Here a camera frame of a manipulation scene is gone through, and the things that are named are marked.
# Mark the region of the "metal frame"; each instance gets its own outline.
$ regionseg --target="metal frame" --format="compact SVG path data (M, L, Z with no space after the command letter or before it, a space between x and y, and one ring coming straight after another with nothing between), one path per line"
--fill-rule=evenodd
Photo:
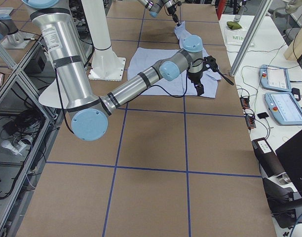
M8 216L13 208L13 205L16 201L16 198L19 194L19 191L22 188L22 185L26 178L26 173L29 171L34 158L40 148L40 145L43 142L44 136L49 128L49 125L54 125L55 121L55 112L51 110L51 108L44 107L41 105L38 101L39 92L35 85L32 83L32 81L29 79L29 77L24 72L25 66L28 64L32 56L35 54L36 50L40 49L40 44L36 42L32 48L25 54L23 59L20 61L19 64L17 64L12 57L8 54L8 52L3 48L3 46L0 43L0 57L5 61L7 66L12 69L12 73L6 80L3 87L0 89L0 104L2 103L3 99L6 97L7 93L10 91L12 86L15 83L18 83L18 85L25 91L25 93L28 95L28 97L33 101L33 103L38 107L38 109L43 113L45 117L45 122L43 127L40 129L39 135L36 138L36 141L33 145L33 148L29 154L29 156L26 158L26 162L24 165L24 168L16 182L15 188L7 199L5 199L6 202L4 202L5 209L3 210L2 219L0 220L0 236L5 231L4 227L7 222Z
M263 21L263 18L266 15L272 2L273 2L273 0L262 0L260 7L251 23L251 26L246 34L246 37L242 43L242 46L240 47L240 50L233 62L233 65L230 70L230 76L233 77L237 73L237 71L245 57L245 54L248 51L248 49L251 45L251 42L252 42L256 32L258 31L258 29Z

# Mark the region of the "small black device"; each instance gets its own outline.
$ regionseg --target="small black device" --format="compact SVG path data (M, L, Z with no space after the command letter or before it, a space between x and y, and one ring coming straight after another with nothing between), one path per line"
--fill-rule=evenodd
M298 88L292 88L292 89L291 89L291 93L294 95L294 98L295 98L297 101L300 101L300 100L301 100L300 90L299 90Z
M266 112L259 113L259 114L257 114L257 116L259 117L259 119L265 119L265 118L269 117L268 113L266 113Z

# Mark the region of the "white label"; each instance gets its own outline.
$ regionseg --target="white label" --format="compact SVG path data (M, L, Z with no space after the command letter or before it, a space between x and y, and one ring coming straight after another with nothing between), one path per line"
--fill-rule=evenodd
M258 144L261 148L261 150L264 152L264 153L269 153L271 152L271 149L269 148L268 144L266 143L266 141L258 141Z
M61 44L60 38L58 36L58 32L55 27L52 26L47 29L44 29L42 31L42 35L43 35L44 41L47 44L49 52L62 48L62 44Z

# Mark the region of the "black tape band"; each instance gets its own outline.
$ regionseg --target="black tape band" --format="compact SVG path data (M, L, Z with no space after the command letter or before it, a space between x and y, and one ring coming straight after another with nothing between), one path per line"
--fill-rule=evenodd
M102 104L103 109L105 110L105 112L110 116L112 115L111 112L107 109L106 105L104 104L104 102L102 101L102 99L100 98L100 102Z
M76 111L80 111L80 110L85 110L85 109L88 109L88 108L90 108L90 107L92 107L94 105L99 104L100 102L101 102L101 100L98 99L98 100L95 100L95 101L93 101L91 103L88 103L86 105L81 105L81 106L78 106L78 107L75 107L75 108L67 109L67 111L70 113L70 112L76 112Z
M155 70L157 76L159 77L159 80L162 79L162 78L161 78L161 75L160 75L159 72L155 69L155 67L154 67L154 66L151 66L151 68L153 68L153 70Z
M99 49L99 48L96 48L96 47L94 47L94 48L97 49L97 50L99 50L99 51L104 51L104 50L107 50L107 49L111 48L111 46L112 45L110 45L108 48L104 48L104 49Z
M31 20L34 20L36 17L42 16L42 15L46 15L46 14L51 14L51 13L65 13L65 14L69 14L70 15L70 11L65 9L65 8L45 8L45 9L41 9L39 11L35 11L34 13L32 13L30 15Z
M151 87L151 83L149 81L149 79L147 78L146 74L144 74L143 72L138 73L139 76L141 76L141 78L143 79L143 81L145 82L147 89L149 89Z
M77 63L77 62L81 62L81 61L82 61L82 59L79 55L65 57L65 58L59 58L59 59L53 60L53 68L56 69L56 68L65 66L67 64Z
M115 105L116 109L118 109L120 107L120 104L118 103L116 97L114 97L114 95L111 92L108 93L107 95L110 98L110 100L113 102L113 104Z
M188 63L192 62L192 58L191 58L190 54L186 50L184 50L184 49L179 50L178 53L180 53L181 55L183 55L187 59Z
M18 29L16 29L14 32L12 32L12 33L8 33L7 35L8 36L10 36L10 35L12 35L12 34L14 34L14 33L17 33L19 30Z

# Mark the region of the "touchscreen display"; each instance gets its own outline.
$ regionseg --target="touchscreen display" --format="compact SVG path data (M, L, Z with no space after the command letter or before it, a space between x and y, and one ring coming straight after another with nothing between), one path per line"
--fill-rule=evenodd
M271 94L278 111L286 122L302 121L302 114L290 94Z

